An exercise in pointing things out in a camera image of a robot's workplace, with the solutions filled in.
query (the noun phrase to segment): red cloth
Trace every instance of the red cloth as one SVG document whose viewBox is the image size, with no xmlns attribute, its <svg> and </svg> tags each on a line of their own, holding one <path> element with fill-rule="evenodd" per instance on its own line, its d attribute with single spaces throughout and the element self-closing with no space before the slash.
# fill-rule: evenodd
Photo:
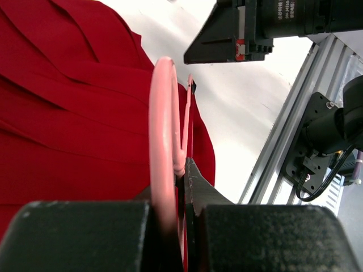
<svg viewBox="0 0 363 272">
<path fill-rule="evenodd" d="M 141 37 L 88 0 L 1 0 L 0 29 L 0 238 L 27 202 L 144 190 L 153 65 Z M 182 124 L 180 85 L 179 99 Z M 213 147 L 192 105 L 193 157 L 214 185 Z"/>
</svg>

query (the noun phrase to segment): pink hanger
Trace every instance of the pink hanger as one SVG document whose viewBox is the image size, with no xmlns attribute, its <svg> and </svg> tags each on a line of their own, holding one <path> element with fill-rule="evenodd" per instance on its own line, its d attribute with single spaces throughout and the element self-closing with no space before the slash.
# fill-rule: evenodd
<svg viewBox="0 0 363 272">
<path fill-rule="evenodd" d="M 151 204 L 162 233 L 178 234 L 181 252 L 184 251 L 184 215 L 179 215 L 177 224 L 174 175 L 180 179 L 185 174 L 192 82 L 189 75 L 181 145 L 178 81 L 171 58 L 162 57 L 157 61 L 149 97 Z"/>
</svg>

